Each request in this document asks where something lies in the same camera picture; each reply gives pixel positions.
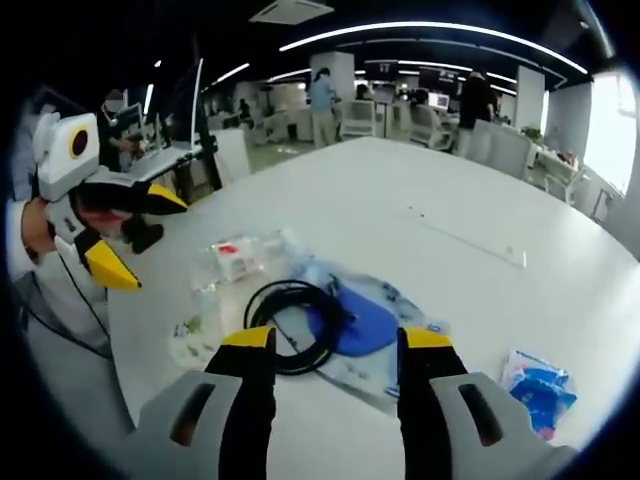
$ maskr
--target potted plant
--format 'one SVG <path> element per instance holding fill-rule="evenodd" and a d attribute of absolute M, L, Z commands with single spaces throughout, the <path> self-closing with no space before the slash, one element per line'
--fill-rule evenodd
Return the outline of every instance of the potted plant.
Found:
<path fill-rule="evenodd" d="M 533 143 L 537 143 L 538 145 L 542 144 L 544 138 L 542 137 L 542 132 L 539 128 L 535 127 L 524 127 L 522 129 L 522 133 L 531 139 Z"/>

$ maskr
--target black shirt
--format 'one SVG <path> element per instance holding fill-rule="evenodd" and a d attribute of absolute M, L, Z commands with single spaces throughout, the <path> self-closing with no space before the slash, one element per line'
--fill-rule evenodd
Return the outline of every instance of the black shirt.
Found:
<path fill-rule="evenodd" d="M 483 78 L 471 77 L 460 95 L 460 125 L 459 128 L 473 129 L 476 120 L 491 121 L 488 105 L 496 104 L 489 82 Z"/>
<path fill-rule="evenodd" d="M 251 118 L 251 110 L 248 103 L 243 102 L 240 104 L 240 118 L 243 120 Z"/>
<path fill-rule="evenodd" d="M 120 135 L 109 125 L 109 120 L 102 110 L 96 113 L 96 118 L 100 140 L 100 165 L 106 166 L 112 172 L 120 172 L 120 150 L 109 142 L 110 138 L 118 138 Z"/>

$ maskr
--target coiled black cable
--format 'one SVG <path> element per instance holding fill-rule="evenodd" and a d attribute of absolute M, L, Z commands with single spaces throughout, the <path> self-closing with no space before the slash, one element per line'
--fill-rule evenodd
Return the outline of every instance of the coiled black cable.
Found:
<path fill-rule="evenodd" d="M 266 290 L 272 292 L 264 295 L 249 320 L 251 306 Z M 317 370 L 327 363 L 336 350 L 350 315 L 342 307 L 340 301 L 319 287 L 302 280 L 280 280 L 269 283 L 253 294 L 244 312 L 244 328 L 266 325 L 274 316 L 291 307 L 310 308 L 316 311 L 323 320 L 321 335 L 309 348 L 296 355 L 277 355 L 276 373 L 280 375 L 302 375 Z"/>

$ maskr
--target window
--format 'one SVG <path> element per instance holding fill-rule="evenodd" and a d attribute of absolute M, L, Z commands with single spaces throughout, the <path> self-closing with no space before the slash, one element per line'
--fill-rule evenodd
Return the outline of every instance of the window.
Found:
<path fill-rule="evenodd" d="M 585 165 L 626 195 L 636 154 L 636 101 L 623 72 L 594 78 Z"/>

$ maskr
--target air conditioner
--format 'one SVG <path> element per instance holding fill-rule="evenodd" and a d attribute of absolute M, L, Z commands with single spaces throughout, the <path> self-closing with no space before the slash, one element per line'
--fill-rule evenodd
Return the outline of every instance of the air conditioner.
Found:
<path fill-rule="evenodd" d="M 312 18 L 333 12 L 322 0 L 276 0 L 251 18 L 251 22 L 299 25 Z"/>

